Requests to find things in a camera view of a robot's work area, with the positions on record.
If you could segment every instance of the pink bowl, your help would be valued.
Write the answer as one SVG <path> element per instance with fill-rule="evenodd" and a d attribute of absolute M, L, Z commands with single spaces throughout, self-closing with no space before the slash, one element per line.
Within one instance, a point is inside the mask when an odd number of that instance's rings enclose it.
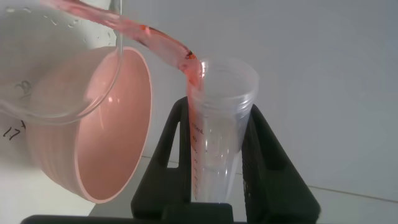
<path fill-rule="evenodd" d="M 91 50 L 85 58 L 96 54 L 98 49 Z M 118 61 L 115 57 L 109 54 L 98 65 L 88 84 L 87 98 L 96 94 L 102 80 L 108 79 L 108 71 Z M 62 71 L 54 74 L 64 76 L 68 67 L 60 66 Z M 37 92 L 57 91 L 49 88 Z M 65 189 L 94 203 L 107 202 L 122 191 L 138 165 L 149 129 L 151 104 L 147 64 L 138 51 L 124 48 L 118 79 L 94 111 L 70 124 L 27 125 L 32 158 Z"/>

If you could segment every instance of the black holder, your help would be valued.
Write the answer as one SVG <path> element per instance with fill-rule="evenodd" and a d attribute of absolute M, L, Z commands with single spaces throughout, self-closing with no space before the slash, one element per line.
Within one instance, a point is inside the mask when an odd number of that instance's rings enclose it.
<path fill-rule="evenodd" d="M 177 168 L 167 168 L 180 123 Z M 33 216 L 44 223 L 233 223 L 226 203 L 191 203 L 191 150 L 187 97 L 167 119 L 155 153 L 131 202 L 134 219 Z M 320 206 L 256 105 L 242 145 L 244 198 L 248 223 L 315 223 Z"/>

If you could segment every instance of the water droplet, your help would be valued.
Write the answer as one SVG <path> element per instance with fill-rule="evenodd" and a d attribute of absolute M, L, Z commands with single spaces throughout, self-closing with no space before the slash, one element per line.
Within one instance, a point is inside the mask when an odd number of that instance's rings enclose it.
<path fill-rule="evenodd" d="M 7 12 L 15 12 L 15 9 L 13 7 L 6 7 Z"/>
<path fill-rule="evenodd" d="M 32 10 L 30 10 L 28 7 L 25 7 L 25 8 L 24 8 L 24 11 L 27 11 L 27 12 L 29 12 L 29 13 L 32 12 Z"/>

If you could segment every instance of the white surface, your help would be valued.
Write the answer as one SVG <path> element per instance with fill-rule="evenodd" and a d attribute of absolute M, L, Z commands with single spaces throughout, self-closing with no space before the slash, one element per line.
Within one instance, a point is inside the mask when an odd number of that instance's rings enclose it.
<path fill-rule="evenodd" d="M 9 140 L 15 129 L 21 132 Z M 0 223 L 17 224 L 38 214 L 88 215 L 93 207 L 32 165 L 21 121 L 0 114 Z"/>
<path fill-rule="evenodd" d="M 125 5 L 129 17 L 155 21 L 199 57 L 252 65 L 256 104 L 307 184 L 398 200 L 397 1 L 164 0 L 150 2 L 153 17 L 138 2 Z M 152 74 L 151 156 L 185 80 L 130 44 Z"/>
<path fill-rule="evenodd" d="M 90 216 L 132 218 L 130 203 L 144 176 L 150 159 L 142 157 L 130 183 L 114 200 L 96 205 Z M 310 188 L 322 208 L 318 223 L 397 223 L 398 204 L 354 195 Z M 232 205 L 234 221 L 245 222 L 243 177 L 237 174 L 228 203 Z"/>

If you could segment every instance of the bowl rim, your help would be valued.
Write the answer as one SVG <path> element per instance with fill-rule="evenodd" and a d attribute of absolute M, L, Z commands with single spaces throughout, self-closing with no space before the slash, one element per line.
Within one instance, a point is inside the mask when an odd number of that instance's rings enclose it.
<path fill-rule="evenodd" d="M 152 99 L 153 99 L 153 94 L 152 94 L 152 80 L 151 80 L 151 77 L 150 77 L 150 71 L 149 71 L 149 68 L 148 68 L 148 64 L 147 64 L 144 56 L 137 49 L 135 49 L 133 47 L 123 47 L 123 51 L 125 51 L 125 50 L 130 50 L 130 51 L 134 52 L 135 54 L 137 54 L 141 58 L 142 63 L 145 65 L 146 70 L 147 70 L 148 81 L 149 81 L 149 94 L 150 94 L 148 128 L 146 130 L 146 136 L 145 136 L 144 144 L 142 145 L 141 152 L 139 153 L 139 159 L 137 160 L 137 163 L 134 165 L 134 168 L 133 168 L 129 178 L 126 180 L 126 183 L 124 183 L 124 185 L 113 196 L 111 196 L 109 198 L 106 198 L 106 199 L 97 199 L 97 198 L 92 197 L 87 192 L 87 190 L 85 189 L 85 187 L 83 185 L 81 177 L 80 177 L 79 166 L 78 166 L 78 153 L 77 153 L 77 150 L 76 150 L 77 149 L 77 145 L 76 144 L 78 142 L 77 141 L 78 132 L 79 132 L 79 128 L 80 128 L 80 122 L 79 122 L 78 127 L 77 127 L 77 131 L 76 131 L 77 135 L 75 136 L 75 142 L 74 142 L 75 144 L 74 144 L 74 149 L 73 149 L 73 172 L 74 172 L 74 175 L 76 177 L 76 182 L 77 182 L 77 186 L 78 186 L 78 190 L 79 190 L 80 196 L 82 196 L 83 198 L 85 198 L 85 199 L 87 199 L 87 200 L 89 200 L 91 202 L 94 202 L 94 203 L 106 203 L 106 202 L 114 199 L 127 186 L 129 181 L 131 180 L 131 177 L 134 175 L 134 173 L 135 173 L 135 171 L 137 169 L 137 166 L 138 166 L 138 163 L 139 163 L 139 161 L 141 159 L 142 153 L 144 153 L 144 149 L 145 149 L 145 146 L 147 144 L 147 139 L 148 139 L 148 135 L 149 135 L 150 124 L 151 124 L 151 121 L 152 121 L 152 102 L 153 102 Z"/>

